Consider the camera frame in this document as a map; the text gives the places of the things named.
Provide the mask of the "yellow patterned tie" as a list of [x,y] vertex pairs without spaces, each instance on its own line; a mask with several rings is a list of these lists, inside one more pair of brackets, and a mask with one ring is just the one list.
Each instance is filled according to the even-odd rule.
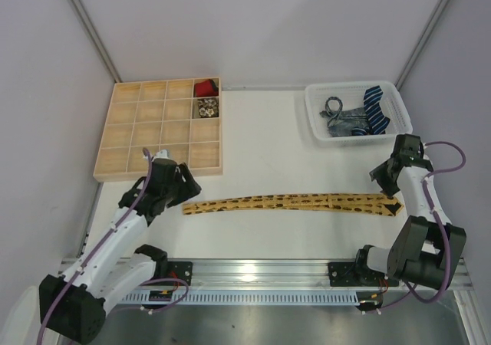
[[184,215],[244,210],[292,210],[345,212],[387,217],[397,216],[404,204],[380,193],[296,193],[253,195],[183,204]]

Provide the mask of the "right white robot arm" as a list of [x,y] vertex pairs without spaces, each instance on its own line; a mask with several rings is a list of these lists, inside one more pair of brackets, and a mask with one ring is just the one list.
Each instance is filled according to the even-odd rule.
[[356,255],[357,271],[374,271],[404,282],[415,293],[418,287],[442,294],[452,281],[466,244],[466,232],[445,214],[434,187],[435,176],[453,173],[466,164],[436,169],[419,136],[399,134],[389,158],[371,170],[370,178],[382,193],[404,197],[407,220],[389,248],[365,245]]

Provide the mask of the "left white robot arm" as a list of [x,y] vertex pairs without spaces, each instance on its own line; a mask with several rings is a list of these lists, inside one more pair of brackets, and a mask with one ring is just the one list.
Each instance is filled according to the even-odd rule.
[[177,163],[165,152],[144,158],[147,174],[123,194],[100,240],[61,274],[49,274],[40,283],[38,343],[46,330],[53,330],[89,344],[110,312],[135,288],[161,281],[186,284],[168,274],[167,253],[152,245],[141,245],[126,264],[118,264],[157,216],[201,192],[185,163]]

